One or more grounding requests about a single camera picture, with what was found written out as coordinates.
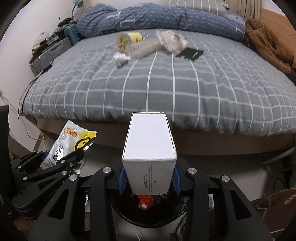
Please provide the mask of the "white cardboard box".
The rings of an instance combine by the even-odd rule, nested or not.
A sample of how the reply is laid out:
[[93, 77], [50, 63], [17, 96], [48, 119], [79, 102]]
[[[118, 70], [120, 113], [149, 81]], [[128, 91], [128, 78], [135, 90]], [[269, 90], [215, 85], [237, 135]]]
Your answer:
[[134, 195], [168, 192], [177, 150], [165, 113], [132, 114], [121, 159]]

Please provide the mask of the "grey checked pillow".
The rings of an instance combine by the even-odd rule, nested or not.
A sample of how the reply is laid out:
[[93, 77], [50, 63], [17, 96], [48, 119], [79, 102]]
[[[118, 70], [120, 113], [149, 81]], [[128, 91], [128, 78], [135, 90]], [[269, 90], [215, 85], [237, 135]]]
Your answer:
[[229, 6], [225, 1], [216, 0], [166, 0], [162, 6], [183, 6], [190, 9], [206, 11], [219, 16], [226, 16]]

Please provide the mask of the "blue desk lamp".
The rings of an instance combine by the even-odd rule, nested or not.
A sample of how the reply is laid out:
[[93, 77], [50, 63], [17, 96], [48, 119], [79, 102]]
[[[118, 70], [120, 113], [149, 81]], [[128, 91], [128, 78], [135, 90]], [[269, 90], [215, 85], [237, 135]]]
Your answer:
[[71, 11], [71, 16], [74, 20], [79, 19], [84, 13], [84, 3], [83, 1], [73, 1], [73, 8]]

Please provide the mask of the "brown slipper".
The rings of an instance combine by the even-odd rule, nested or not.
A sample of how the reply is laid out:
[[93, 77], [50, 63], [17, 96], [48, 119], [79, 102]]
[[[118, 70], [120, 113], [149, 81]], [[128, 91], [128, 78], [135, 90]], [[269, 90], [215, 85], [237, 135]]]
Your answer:
[[295, 188], [290, 188], [251, 201], [274, 240], [281, 235], [295, 216], [295, 193]]

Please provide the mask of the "yellow round food tub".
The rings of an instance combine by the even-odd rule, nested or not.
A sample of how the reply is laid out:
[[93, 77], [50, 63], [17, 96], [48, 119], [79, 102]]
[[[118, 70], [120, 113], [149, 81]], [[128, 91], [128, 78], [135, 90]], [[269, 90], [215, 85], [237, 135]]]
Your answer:
[[142, 42], [143, 36], [140, 32], [124, 32], [118, 36], [117, 46], [119, 52], [124, 53], [127, 46]]

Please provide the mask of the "black foil pouch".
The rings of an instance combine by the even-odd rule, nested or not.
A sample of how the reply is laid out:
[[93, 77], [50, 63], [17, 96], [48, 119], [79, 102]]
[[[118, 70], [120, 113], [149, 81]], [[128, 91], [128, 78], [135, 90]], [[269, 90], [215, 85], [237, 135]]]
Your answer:
[[204, 52], [204, 50], [186, 48], [184, 51], [182, 51], [180, 54], [178, 54], [177, 57], [180, 57], [182, 59], [188, 59], [188, 60], [191, 60], [191, 61], [195, 61], [201, 55], [203, 55], [203, 52]]

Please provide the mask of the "teal hard suitcase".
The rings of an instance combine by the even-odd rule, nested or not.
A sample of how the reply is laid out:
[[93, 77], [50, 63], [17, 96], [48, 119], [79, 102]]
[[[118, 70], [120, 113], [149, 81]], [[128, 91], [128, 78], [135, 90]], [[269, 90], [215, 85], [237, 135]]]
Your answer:
[[77, 31], [76, 24], [67, 26], [64, 29], [64, 35], [66, 38], [69, 39], [72, 46], [74, 46], [83, 39], [81, 34]]

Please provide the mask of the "black power adapter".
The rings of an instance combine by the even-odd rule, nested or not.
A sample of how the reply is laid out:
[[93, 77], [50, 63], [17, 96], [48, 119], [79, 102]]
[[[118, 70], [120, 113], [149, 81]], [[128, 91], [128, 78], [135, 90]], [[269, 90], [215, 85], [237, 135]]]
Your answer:
[[53, 62], [51, 62], [47, 67], [42, 70], [42, 73], [46, 73], [50, 68], [52, 68]]

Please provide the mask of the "blue striped duvet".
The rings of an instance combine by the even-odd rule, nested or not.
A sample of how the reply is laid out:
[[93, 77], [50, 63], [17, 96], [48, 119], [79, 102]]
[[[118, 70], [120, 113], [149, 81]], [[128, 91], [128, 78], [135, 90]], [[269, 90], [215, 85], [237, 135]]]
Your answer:
[[244, 23], [225, 16], [184, 6], [161, 6], [154, 3], [137, 4], [120, 10], [99, 3], [79, 18], [76, 28], [86, 38], [122, 31], [169, 29], [241, 41], [245, 33]]

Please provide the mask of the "wooden headboard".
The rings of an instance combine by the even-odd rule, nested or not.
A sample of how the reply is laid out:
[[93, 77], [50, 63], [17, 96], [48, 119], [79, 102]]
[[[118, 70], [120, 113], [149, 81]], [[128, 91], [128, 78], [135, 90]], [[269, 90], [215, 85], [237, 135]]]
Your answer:
[[295, 29], [288, 18], [276, 12], [261, 9], [260, 21], [272, 30], [278, 39], [295, 42]]

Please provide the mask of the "grey checked bed sheet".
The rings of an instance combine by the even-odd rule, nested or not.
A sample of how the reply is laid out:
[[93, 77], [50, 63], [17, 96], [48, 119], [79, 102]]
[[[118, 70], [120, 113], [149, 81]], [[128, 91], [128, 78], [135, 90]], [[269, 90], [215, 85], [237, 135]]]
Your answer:
[[163, 112], [175, 128], [269, 136], [295, 133], [295, 85], [240, 42], [183, 31], [195, 61], [164, 51], [114, 61], [117, 34], [80, 41], [29, 88], [35, 118], [128, 123]]

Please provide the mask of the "grey hard suitcase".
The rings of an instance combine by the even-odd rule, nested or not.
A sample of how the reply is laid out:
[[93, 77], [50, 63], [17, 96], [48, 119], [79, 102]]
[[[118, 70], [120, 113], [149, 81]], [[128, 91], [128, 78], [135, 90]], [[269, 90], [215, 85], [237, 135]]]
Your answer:
[[71, 48], [71, 43], [69, 38], [60, 40], [48, 48], [46, 48], [40, 54], [37, 54], [32, 57], [29, 61], [31, 71], [35, 76], [37, 76], [42, 70], [46, 69], [54, 59], [66, 52]]

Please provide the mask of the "brown fleece garment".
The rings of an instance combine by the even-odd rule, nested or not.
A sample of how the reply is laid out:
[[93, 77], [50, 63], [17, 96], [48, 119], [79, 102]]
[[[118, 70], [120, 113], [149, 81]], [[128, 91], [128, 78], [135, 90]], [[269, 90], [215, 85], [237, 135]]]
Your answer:
[[261, 21], [248, 19], [245, 25], [244, 45], [257, 52], [264, 60], [276, 67], [288, 78], [294, 80], [295, 56], [293, 51]]

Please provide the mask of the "white tissue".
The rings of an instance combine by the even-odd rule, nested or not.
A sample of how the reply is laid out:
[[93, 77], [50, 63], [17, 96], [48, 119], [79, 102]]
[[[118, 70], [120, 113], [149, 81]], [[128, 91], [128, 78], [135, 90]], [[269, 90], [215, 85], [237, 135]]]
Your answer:
[[117, 52], [114, 54], [114, 61], [118, 68], [121, 68], [123, 65], [128, 63], [131, 60], [131, 56], [126, 53]]

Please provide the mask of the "dark clutter pile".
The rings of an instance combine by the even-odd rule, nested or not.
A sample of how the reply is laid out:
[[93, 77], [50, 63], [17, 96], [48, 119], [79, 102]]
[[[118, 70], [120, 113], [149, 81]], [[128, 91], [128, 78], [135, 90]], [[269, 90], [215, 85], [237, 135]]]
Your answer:
[[37, 54], [44, 51], [47, 47], [50, 45], [53, 45], [54, 43], [63, 40], [65, 37], [64, 35], [64, 29], [69, 25], [77, 24], [77, 21], [75, 21], [73, 18], [66, 18], [65, 20], [61, 21], [58, 24], [58, 28], [56, 28], [52, 33], [49, 32], [49, 37], [47, 38], [47, 45], [44, 47], [39, 47], [36, 50], [32, 49], [32, 56], [36, 56]]

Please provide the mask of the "white cap on clutter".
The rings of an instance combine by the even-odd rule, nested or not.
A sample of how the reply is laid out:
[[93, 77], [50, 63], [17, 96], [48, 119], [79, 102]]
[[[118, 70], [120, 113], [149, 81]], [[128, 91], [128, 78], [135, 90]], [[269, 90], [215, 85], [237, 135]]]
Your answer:
[[44, 47], [47, 45], [47, 38], [49, 37], [49, 32], [42, 32], [34, 41], [32, 48], [36, 50], [39, 47]]

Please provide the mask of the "black lined trash bin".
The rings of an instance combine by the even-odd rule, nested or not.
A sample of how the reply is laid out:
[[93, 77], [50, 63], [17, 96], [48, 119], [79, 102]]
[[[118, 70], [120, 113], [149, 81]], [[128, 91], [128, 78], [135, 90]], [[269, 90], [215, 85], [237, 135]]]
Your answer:
[[175, 194], [155, 195], [154, 205], [147, 210], [139, 206], [137, 196], [113, 194], [111, 205], [125, 221], [143, 228], [158, 228], [175, 221], [188, 207], [189, 196]]

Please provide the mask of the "beige curtain right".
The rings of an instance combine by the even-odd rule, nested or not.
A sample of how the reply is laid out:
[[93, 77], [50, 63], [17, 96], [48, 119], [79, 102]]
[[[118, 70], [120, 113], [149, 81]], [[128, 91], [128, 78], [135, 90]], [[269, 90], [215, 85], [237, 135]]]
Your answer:
[[244, 19], [260, 19], [261, 0], [226, 0], [230, 11]]

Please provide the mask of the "clear plastic bag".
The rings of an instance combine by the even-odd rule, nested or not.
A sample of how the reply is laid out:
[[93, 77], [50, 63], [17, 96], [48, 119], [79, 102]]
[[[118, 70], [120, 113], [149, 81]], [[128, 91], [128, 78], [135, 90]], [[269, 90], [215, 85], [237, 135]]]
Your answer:
[[159, 43], [174, 55], [182, 53], [189, 45], [187, 39], [172, 31], [156, 31]]

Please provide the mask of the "yellow white snack wrapper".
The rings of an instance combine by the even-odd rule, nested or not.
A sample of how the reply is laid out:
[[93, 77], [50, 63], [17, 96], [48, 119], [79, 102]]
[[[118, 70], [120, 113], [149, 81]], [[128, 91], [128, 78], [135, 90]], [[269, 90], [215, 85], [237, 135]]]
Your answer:
[[63, 157], [84, 147], [88, 141], [96, 138], [96, 134], [96, 131], [89, 131], [68, 120], [41, 163], [41, 168], [47, 169], [55, 166]]

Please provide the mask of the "red plastic bag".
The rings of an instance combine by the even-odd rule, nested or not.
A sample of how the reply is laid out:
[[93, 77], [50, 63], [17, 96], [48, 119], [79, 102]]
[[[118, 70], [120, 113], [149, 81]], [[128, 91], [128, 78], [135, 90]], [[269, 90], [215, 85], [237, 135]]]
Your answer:
[[139, 207], [142, 210], [147, 210], [154, 205], [154, 197], [152, 195], [139, 195]]

